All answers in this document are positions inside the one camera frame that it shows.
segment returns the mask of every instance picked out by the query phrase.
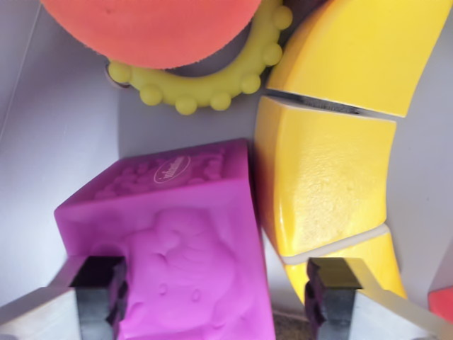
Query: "foam ball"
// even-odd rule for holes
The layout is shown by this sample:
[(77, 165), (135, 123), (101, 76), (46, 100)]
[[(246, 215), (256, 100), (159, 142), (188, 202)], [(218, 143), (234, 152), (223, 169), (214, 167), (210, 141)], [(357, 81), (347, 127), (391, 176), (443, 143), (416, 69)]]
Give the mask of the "foam ball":
[(260, 0), (42, 0), (76, 39), (112, 60), (167, 69), (197, 62), (238, 35)]

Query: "purple rubber block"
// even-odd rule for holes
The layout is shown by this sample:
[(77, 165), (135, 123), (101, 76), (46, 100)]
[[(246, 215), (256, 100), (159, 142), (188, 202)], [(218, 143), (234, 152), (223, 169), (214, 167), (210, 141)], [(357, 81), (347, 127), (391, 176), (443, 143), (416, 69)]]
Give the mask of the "purple rubber block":
[(117, 161), (55, 217), (69, 255), (126, 257), (119, 339), (275, 340), (245, 140)]

